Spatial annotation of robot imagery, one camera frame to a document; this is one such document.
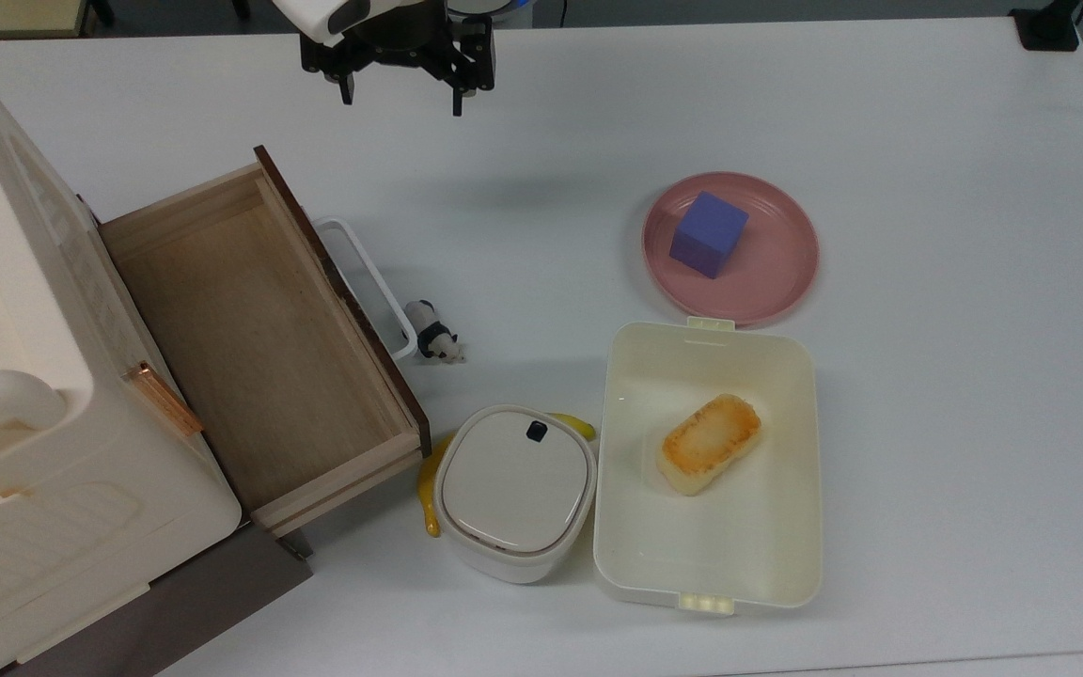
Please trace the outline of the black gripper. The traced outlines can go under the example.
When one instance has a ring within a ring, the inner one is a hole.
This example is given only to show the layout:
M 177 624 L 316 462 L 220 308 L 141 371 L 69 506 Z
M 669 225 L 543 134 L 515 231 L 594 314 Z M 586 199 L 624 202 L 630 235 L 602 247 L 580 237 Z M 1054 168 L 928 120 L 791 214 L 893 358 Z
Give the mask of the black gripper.
M 373 64 L 447 84 L 456 118 L 465 96 L 497 84 L 493 18 L 451 11 L 447 1 L 302 1 L 300 58 L 337 86 L 343 104 L 353 104 L 354 76 Z

